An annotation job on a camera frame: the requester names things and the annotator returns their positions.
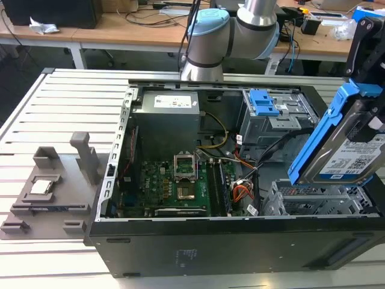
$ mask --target green circuit board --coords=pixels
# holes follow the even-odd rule
[[[177,173],[192,173],[188,160],[179,160]],[[230,162],[223,164],[226,182],[230,187],[235,179],[235,168]],[[123,192],[123,203],[130,198]],[[179,181],[174,178],[173,161],[145,161],[141,166],[140,188],[134,202],[124,206],[125,217],[152,217],[156,208],[191,208],[210,211],[210,193],[206,174],[206,162],[197,163],[195,182]]]

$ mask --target motherboard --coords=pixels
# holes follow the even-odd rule
[[[128,218],[226,216],[235,177],[231,162],[145,161],[139,190],[120,190],[119,209]]]

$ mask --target desk leg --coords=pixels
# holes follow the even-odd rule
[[[72,43],[69,47],[71,50],[73,62],[76,69],[87,69],[87,63],[85,62],[84,54],[79,43]]]
[[[278,55],[271,54],[265,70],[265,75],[275,75],[277,72],[279,61],[280,59]]]

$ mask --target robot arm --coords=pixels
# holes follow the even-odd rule
[[[279,37],[275,6],[276,0],[246,0],[236,17],[226,10],[200,10],[194,29],[191,25],[188,30],[190,44],[182,80],[223,81],[224,57],[268,57]]]

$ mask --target sticker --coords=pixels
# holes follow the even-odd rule
[[[330,179],[341,179],[343,175],[359,175],[381,154],[385,135],[378,134],[368,143],[345,140],[322,168],[320,174],[329,174]]]
[[[276,104],[276,109],[278,110],[288,110],[286,104]]]
[[[191,108],[188,95],[157,95],[154,101],[154,107],[159,108]]]
[[[253,216],[258,215],[258,210],[255,209],[252,205],[247,206],[247,211]]]
[[[332,175],[331,179],[342,179],[343,175]]]
[[[197,258],[198,250],[197,249],[191,249],[191,250],[177,250],[175,253],[175,265],[178,268],[186,268],[190,267],[189,265],[192,265],[195,263],[195,260]]]
[[[240,134],[236,135],[236,143],[239,144],[240,146],[243,144],[242,136]]]

